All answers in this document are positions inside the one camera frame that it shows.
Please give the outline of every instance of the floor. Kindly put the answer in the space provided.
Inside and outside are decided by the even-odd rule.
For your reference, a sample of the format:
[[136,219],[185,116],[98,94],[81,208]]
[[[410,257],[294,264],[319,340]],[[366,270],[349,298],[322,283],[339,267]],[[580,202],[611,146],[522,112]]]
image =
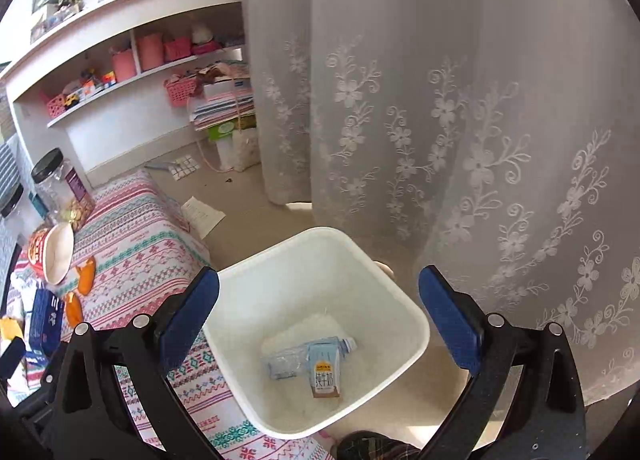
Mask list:
[[[204,240],[218,270],[314,226],[310,204],[279,206],[268,201],[260,165],[242,173],[216,173],[204,165],[195,144],[158,160],[186,154],[200,163],[200,169],[179,181],[165,171],[149,172],[162,191],[180,203],[194,196],[226,214]],[[369,429],[422,447],[449,413],[465,378],[446,348],[430,345],[396,382],[329,426],[327,432],[339,440],[350,432]]]

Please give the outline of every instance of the plastic jar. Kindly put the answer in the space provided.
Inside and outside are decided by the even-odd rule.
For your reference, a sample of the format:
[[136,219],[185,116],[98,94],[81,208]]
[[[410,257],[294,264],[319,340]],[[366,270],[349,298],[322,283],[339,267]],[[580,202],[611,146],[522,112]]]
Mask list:
[[95,207],[94,199],[60,148],[43,156],[31,170],[36,191],[58,222],[68,221],[74,232],[82,228]]
[[4,218],[4,227],[15,237],[21,247],[27,245],[31,234],[44,223],[22,184],[15,186],[2,199],[0,215]]

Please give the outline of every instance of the pink storage bin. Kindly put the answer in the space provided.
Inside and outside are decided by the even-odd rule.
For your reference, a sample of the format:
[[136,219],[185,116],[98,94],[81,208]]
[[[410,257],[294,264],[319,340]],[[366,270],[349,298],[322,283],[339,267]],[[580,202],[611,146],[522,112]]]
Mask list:
[[174,107],[186,106],[191,93],[196,89],[196,76],[180,77],[177,80],[166,80],[164,89],[169,95],[169,102]]
[[133,62],[133,51],[131,49],[111,56],[111,63],[113,64],[117,82],[123,82],[136,76],[136,64]]
[[208,43],[204,43],[202,45],[193,45],[193,48],[191,48],[191,52],[193,52],[194,55],[203,55],[221,49],[222,45],[220,43],[218,43],[217,41],[209,41]]
[[52,119],[59,117],[65,112],[65,96],[63,94],[56,95],[47,102],[47,110]]
[[138,56],[143,72],[164,64],[162,34],[151,34],[138,40]]
[[164,59],[167,62],[184,59],[191,55],[191,38],[180,37],[175,41],[164,43]]

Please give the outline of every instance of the white trash bin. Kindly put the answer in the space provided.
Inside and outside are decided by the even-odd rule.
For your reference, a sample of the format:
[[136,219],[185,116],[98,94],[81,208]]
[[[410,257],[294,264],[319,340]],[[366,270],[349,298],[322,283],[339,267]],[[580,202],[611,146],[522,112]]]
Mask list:
[[[204,333],[244,414],[276,438],[308,436],[355,410],[429,342],[420,307],[336,229],[309,229],[218,275]],[[340,398],[314,398],[307,376],[271,380],[261,361],[266,339],[315,314],[333,318],[357,344],[340,361]],[[330,336],[301,332],[298,344]]]

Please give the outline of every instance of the plastic water bottle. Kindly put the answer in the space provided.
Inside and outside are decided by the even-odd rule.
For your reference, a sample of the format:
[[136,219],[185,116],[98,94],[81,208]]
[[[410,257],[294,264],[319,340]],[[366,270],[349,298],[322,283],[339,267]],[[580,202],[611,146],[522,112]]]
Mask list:
[[294,348],[287,348],[275,352],[269,356],[262,358],[269,368],[269,376],[273,380],[288,379],[289,377],[297,377],[308,373],[309,346],[318,343],[336,343],[340,355],[345,358],[346,355],[357,348],[356,341],[351,337],[339,339],[338,337],[327,337],[326,339],[318,339],[309,341]]

